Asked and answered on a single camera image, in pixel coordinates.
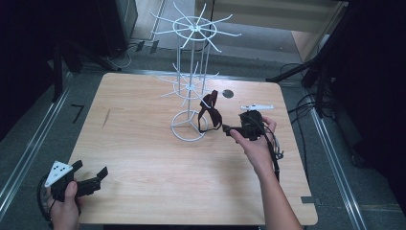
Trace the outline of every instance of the cable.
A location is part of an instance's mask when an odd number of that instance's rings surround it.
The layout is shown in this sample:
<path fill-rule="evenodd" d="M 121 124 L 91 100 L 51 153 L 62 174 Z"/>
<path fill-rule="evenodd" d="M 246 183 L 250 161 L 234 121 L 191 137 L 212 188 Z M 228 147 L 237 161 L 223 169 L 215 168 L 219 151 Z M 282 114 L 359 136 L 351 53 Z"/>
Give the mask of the cable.
<path fill-rule="evenodd" d="M 41 188 L 42 188 L 44 181 L 47 179 L 47 177 L 48 177 L 48 173 L 44 174 L 42 176 L 42 178 L 39 180 L 38 186 L 36 187 L 36 201 L 38 203 L 39 211 L 41 211 L 42 217 L 44 217 L 45 220 L 47 220 L 47 221 L 51 221 L 50 213 L 49 212 L 47 213 L 45 211 L 44 205 L 42 203 L 42 197 L 41 197 Z"/>
<path fill-rule="evenodd" d="M 127 63 L 126 65 L 118 65 L 118 64 L 116 64 L 116 63 L 113 63 L 113 61 L 111 61 L 110 58 L 107 56 L 108 62 L 110 62 L 112 65 L 114 65 L 114 66 L 116 66 L 116 67 L 118 67 L 118 68 L 125 68 L 125 67 L 127 67 L 129 64 L 131 64 L 131 60 L 132 60 L 131 55 L 129 54 L 129 51 L 130 51 L 131 49 L 133 49 L 134 47 L 137 47 L 137 46 L 135 46 L 135 45 L 134 45 L 134 46 L 131 46 L 131 47 L 127 48 L 127 50 L 126 50 L 126 54 L 127 54 L 128 58 L 129 58 L 129 61 L 128 61 L 128 63 Z"/>
<path fill-rule="evenodd" d="M 247 118 L 251 119 L 251 120 L 254 121 L 254 123 L 259 127 L 259 129 L 262 130 L 262 134 L 263 134 L 263 136 L 265 137 L 266 144 L 268 145 L 269 153 L 270 153 L 270 155 L 271 155 L 271 159 L 272 159 L 272 162 L 273 162 L 273 164 L 274 164 L 274 173 L 275 173 L 275 176 L 277 177 L 278 181 L 280 181 L 280 172 L 281 172 L 281 171 L 280 171 L 280 167 L 279 167 L 279 164 L 278 164 L 277 154 L 275 153 L 275 149 L 274 149 L 275 145 L 272 144 L 272 142 L 271 142 L 271 141 L 269 140 L 269 138 L 268 138 L 268 135 L 266 135 L 265 130 L 262 129 L 263 126 L 261 126 L 254 118 L 252 118 L 252 117 L 250 117 L 250 116 L 247 116 L 247 115 L 245 115 L 245 114 L 241 114 L 241 116 L 244 116 L 244 117 L 247 117 Z M 271 132 L 272 136 L 275 137 L 275 134 L 272 132 L 272 130 L 271 130 L 270 128 L 268 128 L 268 129 L 269 129 L 269 131 Z"/>

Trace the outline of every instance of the black strap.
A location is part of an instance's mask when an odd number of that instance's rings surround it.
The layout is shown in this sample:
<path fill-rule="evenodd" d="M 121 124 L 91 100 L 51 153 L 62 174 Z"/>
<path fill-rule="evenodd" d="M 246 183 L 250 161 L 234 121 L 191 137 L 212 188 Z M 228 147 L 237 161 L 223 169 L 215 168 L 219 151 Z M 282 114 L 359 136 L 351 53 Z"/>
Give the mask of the black strap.
<path fill-rule="evenodd" d="M 221 125 L 223 124 L 223 119 L 221 117 L 221 114 L 218 112 L 217 109 L 214 108 L 215 102 L 217 101 L 217 94 L 218 92 L 216 90 L 213 90 L 211 94 L 208 94 L 204 96 L 203 102 L 200 102 L 200 106 L 202 106 L 202 109 L 199 112 L 199 115 L 197 117 L 197 122 L 199 124 L 199 132 L 206 132 L 209 130 L 218 130 Z M 201 130 L 200 129 L 200 118 L 202 118 L 204 112 L 208 111 L 210 114 L 210 117 L 212 118 L 213 126 L 214 128 L 210 128 L 207 130 Z"/>

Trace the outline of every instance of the gray carpet floor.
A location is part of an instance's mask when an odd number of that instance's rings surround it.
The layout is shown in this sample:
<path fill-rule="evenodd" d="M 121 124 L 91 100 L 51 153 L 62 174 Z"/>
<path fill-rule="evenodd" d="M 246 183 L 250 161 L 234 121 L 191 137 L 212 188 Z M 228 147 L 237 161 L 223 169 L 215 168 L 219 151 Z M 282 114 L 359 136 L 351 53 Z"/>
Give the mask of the gray carpet floor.
<path fill-rule="evenodd" d="M 124 73 L 145 74 L 151 73 L 150 71 L 172 73 L 171 63 L 176 60 L 176 53 L 172 50 L 158 49 L 156 53 L 151 54 L 148 47 L 140 52 L 133 51 L 130 56 L 132 61 L 123 68 Z M 80 74 L 70 75 L 72 77 L 71 87 L 66 100 L 35 154 L 31 166 L 27 166 L 29 167 L 28 172 L 8 206 L 7 212 L 1 218 L 0 229 L 48 228 L 36 204 L 37 183 L 55 160 L 62 162 L 69 160 L 99 83 L 106 73 L 92 61 L 86 58 L 83 58 L 82 61 L 84 68 Z M 114 58 L 113 61 L 127 63 L 128 58 L 122 56 Z M 284 65 L 285 63 L 276 61 L 211 56 L 209 72 L 212 74 L 219 72 L 221 78 L 230 80 L 264 81 L 265 78 L 277 76 L 281 71 L 295 66 L 284 67 Z M 297 74 L 280 83 L 288 109 L 295 108 L 297 102 L 305 95 L 305 90 L 300 86 L 301 78 L 302 75 Z M 315 86 L 307 90 L 314 92 L 314 88 Z M 24 151 L 30 147 L 31 138 L 52 105 L 52 97 L 53 88 L 51 87 L 0 143 L 1 188 L 10 178 Z M 79 109 L 72 104 L 84 106 L 76 121 Z M 296 118 L 295 113 L 290 116 L 291 121 Z M 325 118 L 324 122 L 366 226 L 369 229 L 406 229 L 406 218 L 401 213 L 386 179 L 374 169 L 354 167 L 339 127 L 329 118 Z M 310 190 L 313 196 L 320 201 L 316 206 L 318 223 L 308 226 L 307 229 L 352 229 L 346 205 L 310 113 L 301 118 L 300 125 L 303 134 L 300 132 L 299 124 L 297 122 L 293 124 L 296 141 L 307 167 Z M 103 229 L 103 226 L 82 225 L 80 229 Z"/>

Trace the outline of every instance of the table top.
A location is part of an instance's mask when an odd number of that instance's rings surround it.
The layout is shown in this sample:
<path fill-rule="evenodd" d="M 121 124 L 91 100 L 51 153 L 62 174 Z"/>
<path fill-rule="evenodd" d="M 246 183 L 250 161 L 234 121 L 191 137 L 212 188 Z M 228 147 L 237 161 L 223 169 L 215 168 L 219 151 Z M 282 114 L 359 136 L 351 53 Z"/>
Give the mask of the table top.
<path fill-rule="evenodd" d="M 187 142 L 171 130 L 174 116 L 188 103 L 173 92 L 174 77 L 106 74 L 92 103 L 70 164 L 82 160 L 81 181 L 104 166 L 101 189 L 85 196 L 80 222 L 97 224 L 263 225 L 259 180 L 231 137 L 220 130 Z M 275 83 L 206 80 L 219 92 L 215 108 L 223 124 L 240 127 L 242 105 L 272 104 L 261 110 L 277 122 L 284 151 L 281 185 L 302 225 L 317 222 L 314 204 L 280 87 Z M 234 97 L 221 92 L 230 89 Z M 191 109 L 200 110 L 192 100 Z M 205 117 L 212 127 L 208 113 Z M 193 128 L 185 126 L 186 132 Z"/>

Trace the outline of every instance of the forearm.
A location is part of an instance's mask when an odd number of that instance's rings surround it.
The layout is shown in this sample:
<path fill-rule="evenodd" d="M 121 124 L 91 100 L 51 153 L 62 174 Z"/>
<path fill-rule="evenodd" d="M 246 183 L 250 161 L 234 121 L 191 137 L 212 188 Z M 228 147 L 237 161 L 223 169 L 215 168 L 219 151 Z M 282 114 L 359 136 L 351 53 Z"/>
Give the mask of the forearm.
<path fill-rule="evenodd" d="M 266 229 L 302 229 L 275 174 L 259 173 L 259 182 Z"/>

